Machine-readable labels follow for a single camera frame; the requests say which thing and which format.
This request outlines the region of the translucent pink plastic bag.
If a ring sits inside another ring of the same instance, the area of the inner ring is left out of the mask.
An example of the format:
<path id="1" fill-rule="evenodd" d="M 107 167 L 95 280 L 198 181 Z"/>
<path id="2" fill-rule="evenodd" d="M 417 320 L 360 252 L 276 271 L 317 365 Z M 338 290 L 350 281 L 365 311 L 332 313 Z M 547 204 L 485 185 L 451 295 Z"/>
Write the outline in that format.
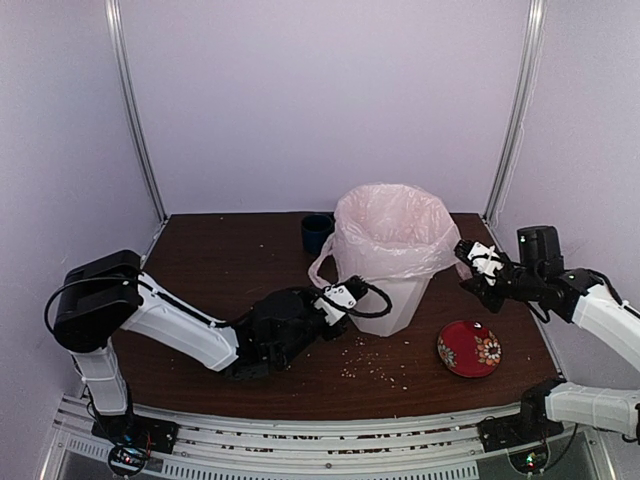
<path id="1" fill-rule="evenodd" d="M 312 284 L 329 282 L 319 274 L 328 257 L 338 279 L 353 275 L 380 280 L 431 279 L 455 267 L 462 280 L 470 268 L 454 254 L 461 240 L 442 200 L 425 190 L 403 184 L 366 184 L 347 192 L 334 210 L 334 232 L 308 269 Z"/>

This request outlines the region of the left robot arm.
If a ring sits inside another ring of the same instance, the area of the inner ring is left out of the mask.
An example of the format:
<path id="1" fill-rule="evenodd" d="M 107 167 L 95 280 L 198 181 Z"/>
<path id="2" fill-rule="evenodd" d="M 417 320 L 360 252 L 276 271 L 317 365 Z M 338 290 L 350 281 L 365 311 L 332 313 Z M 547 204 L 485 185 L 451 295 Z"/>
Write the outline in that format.
<path id="1" fill-rule="evenodd" d="M 121 250 L 69 271 L 44 307 L 44 323 L 74 359 L 93 402 L 93 434 L 134 455 L 170 453 L 178 426 L 135 413 L 112 337 L 146 336 L 227 378 L 256 379 L 286 369 L 318 338 L 341 335 L 365 294 L 357 281 L 289 287 L 255 302 L 235 321 L 216 319 L 159 285 L 141 258 Z"/>

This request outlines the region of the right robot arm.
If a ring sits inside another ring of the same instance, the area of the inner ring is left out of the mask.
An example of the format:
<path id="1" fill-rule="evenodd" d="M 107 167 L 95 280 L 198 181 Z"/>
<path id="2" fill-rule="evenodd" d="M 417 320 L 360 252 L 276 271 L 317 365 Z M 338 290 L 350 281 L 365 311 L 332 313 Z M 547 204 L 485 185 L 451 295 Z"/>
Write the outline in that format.
<path id="1" fill-rule="evenodd" d="M 506 301 L 527 306 L 543 323 L 560 369 L 526 390 L 517 413 L 478 425 L 487 451 L 542 442 L 566 424 L 639 441 L 639 311 L 609 278 L 566 266 L 549 225 L 517 232 L 519 258 L 478 241 L 461 240 L 456 257 L 469 271 L 462 286 L 490 312 Z"/>

